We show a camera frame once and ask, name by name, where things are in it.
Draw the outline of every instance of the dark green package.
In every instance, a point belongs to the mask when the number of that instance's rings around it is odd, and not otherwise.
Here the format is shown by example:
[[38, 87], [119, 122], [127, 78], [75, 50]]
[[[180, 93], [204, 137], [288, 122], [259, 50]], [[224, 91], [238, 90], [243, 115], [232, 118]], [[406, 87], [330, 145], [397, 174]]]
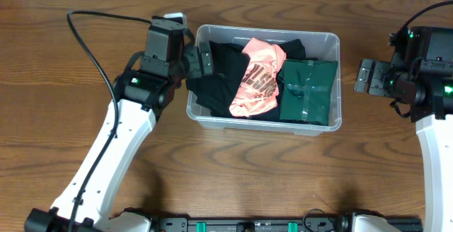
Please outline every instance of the dark green package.
[[280, 119], [328, 126], [337, 66], [338, 62], [287, 59], [278, 74], [285, 84]]

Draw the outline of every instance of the gray plastic bin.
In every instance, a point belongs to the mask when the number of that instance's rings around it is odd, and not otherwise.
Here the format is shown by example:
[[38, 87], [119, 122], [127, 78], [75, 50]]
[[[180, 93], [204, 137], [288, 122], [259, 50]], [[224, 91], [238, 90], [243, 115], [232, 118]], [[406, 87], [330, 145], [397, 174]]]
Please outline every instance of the gray plastic bin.
[[291, 132], [298, 135], [317, 136], [322, 132], [336, 131], [341, 126], [341, 85], [340, 85], [340, 40], [333, 33], [316, 33], [292, 30], [266, 30], [255, 28], [238, 28], [218, 25], [203, 25], [197, 31], [197, 43], [204, 41], [232, 42], [246, 45], [256, 37], [272, 44], [300, 39], [305, 46], [307, 57], [318, 57], [323, 60], [338, 61], [336, 81], [333, 82], [331, 94], [331, 111], [328, 126], [295, 124], [284, 122], [266, 122], [258, 120], [231, 119], [212, 117], [207, 108], [196, 103], [197, 96], [189, 92], [187, 114], [203, 127], [255, 129], [274, 132]]

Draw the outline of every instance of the folded pink shirt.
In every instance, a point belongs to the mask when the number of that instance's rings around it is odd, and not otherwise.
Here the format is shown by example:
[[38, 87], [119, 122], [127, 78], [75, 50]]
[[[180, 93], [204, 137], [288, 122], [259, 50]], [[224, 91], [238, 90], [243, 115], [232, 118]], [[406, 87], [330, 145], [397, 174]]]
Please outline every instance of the folded pink shirt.
[[277, 106], [276, 77], [286, 53], [280, 46], [256, 38], [248, 42], [242, 53], [250, 57], [250, 62], [229, 111], [237, 117], [259, 115]]

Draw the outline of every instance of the wooden table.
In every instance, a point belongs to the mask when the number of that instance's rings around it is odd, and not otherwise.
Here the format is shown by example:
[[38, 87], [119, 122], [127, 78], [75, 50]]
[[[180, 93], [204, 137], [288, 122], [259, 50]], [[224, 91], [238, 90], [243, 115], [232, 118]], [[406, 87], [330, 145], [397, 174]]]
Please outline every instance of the wooden table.
[[[341, 43], [343, 126], [319, 137], [204, 129], [177, 90], [133, 160], [113, 212], [125, 207], [200, 216], [303, 216], [317, 207], [424, 218], [415, 125], [390, 100], [353, 91], [362, 58], [389, 60], [388, 34], [444, 0], [0, 0], [0, 230], [21, 231], [74, 176], [110, 100], [66, 23], [70, 9], [205, 23], [326, 31]], [[147, 26], [77, 16], [76, 26], [113, 79], [142, 50]], [[453, 27], [452, 8], [416, 23]]]

